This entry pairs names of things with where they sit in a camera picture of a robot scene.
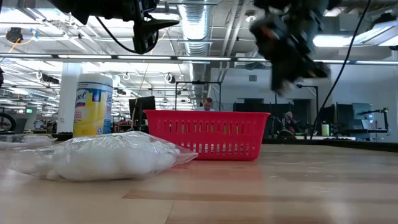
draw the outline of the silver ductwork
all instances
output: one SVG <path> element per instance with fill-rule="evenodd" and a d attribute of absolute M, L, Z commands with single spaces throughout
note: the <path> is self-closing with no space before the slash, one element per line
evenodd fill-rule
<path fill-rule="evenodd" d="M 195 43 L 195 40 L 210 39 L 210 6 L 204 5 L 179 5 L 181 15 L 181 28 L 185 40 L 193 40 L 185 44 L 185 52 L 189 56 L 209 55 L 209 44 Z M 209 81 L 210 66 L 205 63 L 191 63 L 189 65 L 190 79 L 192 81 Z M 203 86 L 193 86 L 195 98 L 203 98 Z"/>

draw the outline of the workbench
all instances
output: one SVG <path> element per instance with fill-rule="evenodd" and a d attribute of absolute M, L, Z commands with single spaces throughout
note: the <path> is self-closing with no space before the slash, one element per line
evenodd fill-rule
<path fill-rule="evenodd" d="M 144 180 L 55 182 L 6 169 L 2 224 L 398 223 L 398 154 L 265 145 L 256 162 L 192 161 Z"/>

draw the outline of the disinfecting wipes container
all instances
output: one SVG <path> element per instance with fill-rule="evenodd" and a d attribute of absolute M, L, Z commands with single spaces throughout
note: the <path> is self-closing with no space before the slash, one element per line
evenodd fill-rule
<path fill-rule="evenodd" d="M 112 78 L 101 74 L 79 76 L 73 137 L 111 132 L 112 84 Z"/>

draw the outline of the red plastic basket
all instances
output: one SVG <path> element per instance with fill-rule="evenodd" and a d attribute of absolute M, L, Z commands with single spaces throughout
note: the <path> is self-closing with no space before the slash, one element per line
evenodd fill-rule
<path fill-rule="evenodd" d="M 145 110 L 151 135 L 199 153 L 197 159 L 259 157 L 269 113 Z"/>

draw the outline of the clear plastic bag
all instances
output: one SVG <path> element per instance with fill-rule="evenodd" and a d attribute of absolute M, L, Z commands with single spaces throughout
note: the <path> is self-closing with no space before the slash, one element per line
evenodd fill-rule
<path fill-rule="evenodd" d="M 132 131 L 12 151 L 9 168 L 49 180 L 113 180 L 147 177 L 197 156 L 163 139 Z"/>
<path fill-rule="evenodd" d="M 1 149 L 36 149 L 51 146 L 54 139 L 50 134 L 8 134 L 0 136 Z"/>

